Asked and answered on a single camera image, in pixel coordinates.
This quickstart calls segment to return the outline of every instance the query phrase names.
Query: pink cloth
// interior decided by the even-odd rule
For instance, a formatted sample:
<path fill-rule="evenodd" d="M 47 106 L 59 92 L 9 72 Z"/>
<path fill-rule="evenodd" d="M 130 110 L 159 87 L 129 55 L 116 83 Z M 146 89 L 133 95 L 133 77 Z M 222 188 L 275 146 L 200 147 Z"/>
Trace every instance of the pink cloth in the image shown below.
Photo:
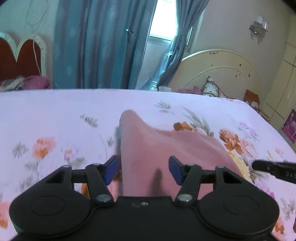
<path fill-rule="evenodd" d="M 185 93 L 185 94 L 195 94 L 195 95 L 200 95 L 202 93 L 201 89 L 198 88 L 197 86 L 194 86 L 193 89 L 178 89 L 178 93 Z"/>
<path fill-rule="evenodd" d="M 213 137 L 190 131 L 156 130 L 132 110 L 122 113 L 120 130 L 124 196 L 175 198 L 180 186 L 168 169 L 170 156 L 208 170 L 223 165 L 241 176 L 229 154 Z M 212 184 L 202 184 L 198 198 L 212 190 Z"/>
<path fill-rule="evenodd" d="M 24 89 L 25 90 L 48 89 L 49 84 L 50 84 L 49 80 L 44 78 L 43 76 L 39 76 L 39 75 L 29 76 L 24 81 Z"/>

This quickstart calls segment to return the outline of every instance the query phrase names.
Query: blue gripper pad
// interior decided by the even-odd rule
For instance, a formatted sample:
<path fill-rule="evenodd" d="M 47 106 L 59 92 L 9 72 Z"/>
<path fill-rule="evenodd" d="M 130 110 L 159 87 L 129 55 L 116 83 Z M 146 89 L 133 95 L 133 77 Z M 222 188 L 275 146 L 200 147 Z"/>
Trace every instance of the blue gripper pad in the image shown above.
<path fill-rule="evenodd" d="M 168 168 L 172 174 L 175 182 L 181 186 L 185 180 L 185 177 L 182 176 L 181 167 L 184 165 L 174 156 L 170 156 L 168 160 Z"/>
<path fill-rule="evenodd" d="M 103 166 L 106 168 L 105 175 L 103 176 L 103 180 L 106 185 L 109 185 L 115 174 L 118 172 L 119 168 L 119 158 L 118 156 L 112 156 Z"/>

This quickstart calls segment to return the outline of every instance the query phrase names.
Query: pillow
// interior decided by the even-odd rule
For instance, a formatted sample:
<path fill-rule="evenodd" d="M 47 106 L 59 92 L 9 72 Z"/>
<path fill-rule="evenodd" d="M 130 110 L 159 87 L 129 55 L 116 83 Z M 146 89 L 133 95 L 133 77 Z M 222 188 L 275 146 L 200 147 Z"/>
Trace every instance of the pillow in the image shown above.
<path fill-rule="evenodd" d="M 209 97 L 220 97 L 220 98 L 229 99 L 229 97 L 220 90 L 218 85 L 210 76 L 208 76 L 207 78 L 202 95 L 209 96 Z"/>
<path fill-rule="evenodd" d="M 24 89 L 25 90 L 40 90 L 49 88 L 49 80 L 43 76 L 35 75 L 29 76 L 25 79 Z"/>
<path fill-rule="evenodd" d="M 4 80 L 0 82 L 0 92 L 23 90 L 25 77 L 18 76 L 16 79 Z"/>
<path fill-rule="evenodd" d="M 249 106 L 251 106 L 258 114 L 262 113 L 260 109 L 259 97 L 252 91 L 249 91 L 249 90 L 246 91 L 246 94 L 244 95 L 244 102 L 246 102 Z"/>
<path fill-rule="evenodd" d="M 197 86 L 194 86 L 192 89 L 178 89 L 178 93 L 185 93 L 185 94 L 195 94 L 195 95 L 201 95 L 202 91 Z"/>

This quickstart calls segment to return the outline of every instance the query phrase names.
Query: curtain tieback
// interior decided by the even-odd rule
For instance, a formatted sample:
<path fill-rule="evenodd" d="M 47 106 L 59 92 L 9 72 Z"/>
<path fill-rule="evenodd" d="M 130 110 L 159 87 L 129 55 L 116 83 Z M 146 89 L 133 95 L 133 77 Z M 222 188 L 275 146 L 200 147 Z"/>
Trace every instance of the curtain tieback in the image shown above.
<path fill-rule="evenodd" d="M 189 30 L 187 28 L 179 28 L 177 34 L 187 37 Z"/>

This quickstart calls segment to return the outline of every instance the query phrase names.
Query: blue curtain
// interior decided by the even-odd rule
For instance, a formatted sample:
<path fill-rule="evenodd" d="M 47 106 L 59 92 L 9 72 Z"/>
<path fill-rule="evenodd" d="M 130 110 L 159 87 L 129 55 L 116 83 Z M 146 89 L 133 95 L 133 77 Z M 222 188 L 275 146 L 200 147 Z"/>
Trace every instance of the blue curtain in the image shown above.
<path fill-rule="evenodd" d="M 150 90 L 153 86 L 167 86 L 181 64 L 187 35 L 194 22 L 207 6 L 209 0 L 176 0 L 178 32 L 160 60 L 152 77 L 142 87 Z"/>
<path fill-rule="evenodd" d="M 60 0 L 55 88 L 134 89 L 157 0 Z"/>

